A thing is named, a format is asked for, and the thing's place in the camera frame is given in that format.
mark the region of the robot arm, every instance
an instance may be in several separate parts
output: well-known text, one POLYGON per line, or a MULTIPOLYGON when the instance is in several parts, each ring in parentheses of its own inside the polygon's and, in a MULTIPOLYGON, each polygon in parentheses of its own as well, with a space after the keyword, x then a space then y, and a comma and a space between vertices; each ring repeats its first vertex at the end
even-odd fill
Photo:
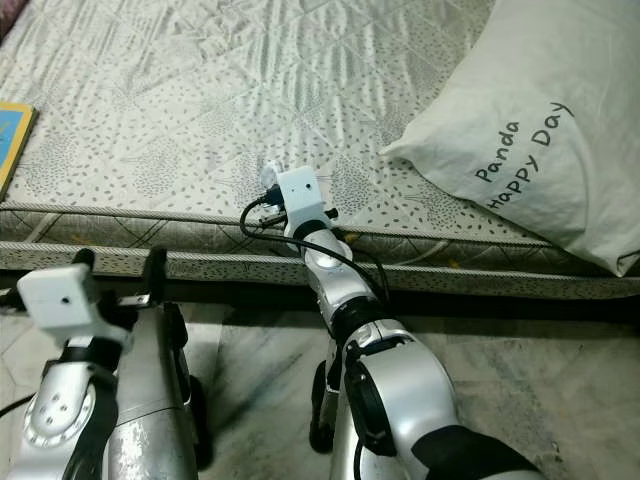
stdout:
MULTIPOLYGON (((152 251, 146 273, 157 275, 165 260, 166 250, 152 251)), ((155 295, 104 301, 92 264, 93 252, 82 250, 72 265, 25 275, 18 281, 19 294, 8 296, 6 303, 25 307, 62 347, 27 408, 20 455, 9 480, 102 476, 105 446, 118 418, 114 372, 132 344, 134 308, 146 306, 155 295)))
MULTIPOLYGON (((278 174, 277 183, 289 220, 285 236, 351 259, 349 247, 330 230, 313 170, 278 174)), ((388 315, 358 272, 310 248, 300 253, 338 352, 329 370, 344 372, 341 382, 335 375, 333 385, 328 379, 327 391, 337 395, 344 387, 367 449, 397 457, 410 479, 543 479, 533 464, 502 442, 459 424, 444 367, 388 315)))

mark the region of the white pillow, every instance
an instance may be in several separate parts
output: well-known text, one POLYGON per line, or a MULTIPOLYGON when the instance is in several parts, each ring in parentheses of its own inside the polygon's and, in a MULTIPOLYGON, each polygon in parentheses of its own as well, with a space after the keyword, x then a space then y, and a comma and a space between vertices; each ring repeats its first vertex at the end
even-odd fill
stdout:
POLYGON ((497 0, 380 153, 624 275, 640 252, 640 1, 497 0))

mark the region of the yellow book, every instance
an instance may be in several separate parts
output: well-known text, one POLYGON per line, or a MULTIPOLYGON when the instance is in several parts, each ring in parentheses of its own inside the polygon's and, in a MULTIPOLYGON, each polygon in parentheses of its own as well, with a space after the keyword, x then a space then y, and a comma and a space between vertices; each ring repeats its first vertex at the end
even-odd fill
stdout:
POLYGON ((33 126, 36 110, 21 103, 0 102, 0 200, 33 126))

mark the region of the mattress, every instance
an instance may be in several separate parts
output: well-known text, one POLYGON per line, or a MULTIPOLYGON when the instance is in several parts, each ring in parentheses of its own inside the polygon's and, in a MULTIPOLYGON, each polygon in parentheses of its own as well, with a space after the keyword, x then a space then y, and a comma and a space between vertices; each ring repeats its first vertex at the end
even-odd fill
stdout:
POLYGON ((379 257, 394 288, 637 294, 633 272, 612 278, 377 156, 438 95, 491 6, 31 0, 0 48, 0 98, 40 111, 0 203, 0 268, 89 245, 98 273, 137 275, 162 244, 173 278, 303 284, 293 251, 238 228, 275 163, 314 168, 344 239, 379 257))

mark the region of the marble floor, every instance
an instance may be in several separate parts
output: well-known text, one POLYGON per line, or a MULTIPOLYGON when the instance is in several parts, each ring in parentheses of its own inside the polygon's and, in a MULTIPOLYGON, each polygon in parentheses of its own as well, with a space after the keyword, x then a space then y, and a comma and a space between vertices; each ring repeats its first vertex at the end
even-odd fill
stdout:
MULTIPOLYGON (((307 443, 326 351, 319 315, 185 304, 187 358, 205 386, 215 457, 205 479, 326 479, 307 443)), ((640 333, 593 322, 402 318, 440 357, 464 424, 534 461, 550 480, 640 478, 640 333)), ((0 318, 0 407, 36 388, 52 342, 0 318)), ((0 478, 22 409, 0 419, 0 478)))

